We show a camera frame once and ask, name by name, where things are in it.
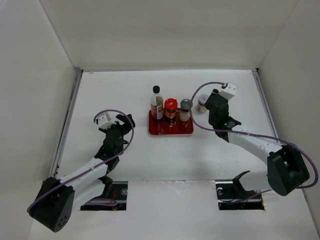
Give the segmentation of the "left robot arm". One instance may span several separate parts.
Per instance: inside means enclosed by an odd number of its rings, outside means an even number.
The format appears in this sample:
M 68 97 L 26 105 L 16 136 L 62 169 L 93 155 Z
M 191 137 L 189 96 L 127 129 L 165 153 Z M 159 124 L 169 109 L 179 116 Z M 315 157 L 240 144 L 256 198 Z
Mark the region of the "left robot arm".
M 133 134 L 136 126 L 131 114 L 116 110 L 116 121 L 109 117 L 110 110 L 97 113 L 93 121 L 99 131 L 105 134 L 102 146 L 94 157 L 83 167 L 61 178 L 49 177 L 41 185 L 27 213 L 52 232 L 60 231 L 69 221 L 73 211 L 77 209 L 76 195 L 86 187 L 99 182 L 95 193 L 100 199 L 108 199 L 112 195 L 112 186 L 103 182 L 107 175 L 119 163 L 119 157 L 131 144 L 125 135 Z

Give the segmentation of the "soy sauce bottle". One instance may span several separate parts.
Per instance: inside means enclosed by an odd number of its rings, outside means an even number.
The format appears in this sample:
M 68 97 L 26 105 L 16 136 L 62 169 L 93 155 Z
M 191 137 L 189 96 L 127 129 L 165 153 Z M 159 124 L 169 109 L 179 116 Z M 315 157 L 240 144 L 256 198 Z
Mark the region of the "soy sauce bottle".
M 150 111 L 151 116 L 155 121 L 160 121 L 164 115 L 164 100 L 160 95 L 160 87 L 158 85 L 153 86 L 152 96 L 150 98 Z

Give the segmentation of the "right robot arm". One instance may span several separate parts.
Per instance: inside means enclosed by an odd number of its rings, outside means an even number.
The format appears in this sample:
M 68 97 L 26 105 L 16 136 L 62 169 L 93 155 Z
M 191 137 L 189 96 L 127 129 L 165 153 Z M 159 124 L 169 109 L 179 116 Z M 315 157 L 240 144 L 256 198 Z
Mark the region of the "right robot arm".
M 302 154 L 288 143 L 279 144 L 248 133 L 241 122 L 229 115 L 229 100 L 223 91 L 214 89 L 205 107 L 209 110 L 208 123 L 219 138 L 243 148 L 266 164 L 267 183 L 277 194 L 286 196 L 309 180 Z

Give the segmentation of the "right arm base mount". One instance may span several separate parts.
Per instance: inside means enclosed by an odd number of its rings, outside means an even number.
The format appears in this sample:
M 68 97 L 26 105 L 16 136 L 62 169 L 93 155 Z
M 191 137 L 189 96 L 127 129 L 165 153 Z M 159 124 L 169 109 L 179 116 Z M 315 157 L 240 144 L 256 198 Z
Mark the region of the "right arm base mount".
M 240 183 L 241 177 L 249 173 L 244 171 L 232 179 L 215 182 L 218 209 L 220 211 L 265 210 L 263 198 L 257 190 L 245 190 Z

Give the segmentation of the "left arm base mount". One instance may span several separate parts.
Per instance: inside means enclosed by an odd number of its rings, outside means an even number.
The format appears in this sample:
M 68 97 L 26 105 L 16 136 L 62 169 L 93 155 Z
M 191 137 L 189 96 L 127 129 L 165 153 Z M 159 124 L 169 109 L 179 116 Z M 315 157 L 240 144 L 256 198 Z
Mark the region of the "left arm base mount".
M 98 195 L 80 207 L 81 211 L 126 211 L 128 197 L 128 182 L 113 181 L 104 176 L 97 180 L 98 186 L 103 187 Z

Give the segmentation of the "red lid chili sauce jar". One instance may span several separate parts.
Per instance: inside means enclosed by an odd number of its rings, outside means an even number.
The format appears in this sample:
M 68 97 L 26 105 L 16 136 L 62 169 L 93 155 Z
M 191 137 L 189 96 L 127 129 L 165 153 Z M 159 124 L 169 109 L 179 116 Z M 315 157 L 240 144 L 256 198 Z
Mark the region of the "red lid chili sauce jar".
M 164 102 L 164 119 L 169 126 L 176 124 L 178 101 L 175 98 L 168 98 Z

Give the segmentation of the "white lid spice jar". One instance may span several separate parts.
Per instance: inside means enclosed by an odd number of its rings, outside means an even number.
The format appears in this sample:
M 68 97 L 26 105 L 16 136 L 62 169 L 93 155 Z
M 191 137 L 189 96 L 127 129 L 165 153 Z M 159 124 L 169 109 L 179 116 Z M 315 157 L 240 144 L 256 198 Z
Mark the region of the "white lid spice jar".
M 207 94 L 201 94 L 198 97 L 197 105 L 196 105 L 196 110 L 199 113 L 205 113 L 207 111 L 206 108 L 206 102 L 208 100 L 209 96 Z

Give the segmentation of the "clear lid salt grinder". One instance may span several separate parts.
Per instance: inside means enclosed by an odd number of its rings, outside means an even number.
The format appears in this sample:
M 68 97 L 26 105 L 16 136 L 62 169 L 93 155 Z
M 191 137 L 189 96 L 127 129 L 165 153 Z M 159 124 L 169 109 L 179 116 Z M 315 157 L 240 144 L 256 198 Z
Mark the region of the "clear lid salt grinder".
M 190 119 L 190 110 L 193 107 L 193 103 L 190 99 L 183 99 L 180 102 L 180 113 L 179 113 L 179 119 L 182 122 L 187 122 Z

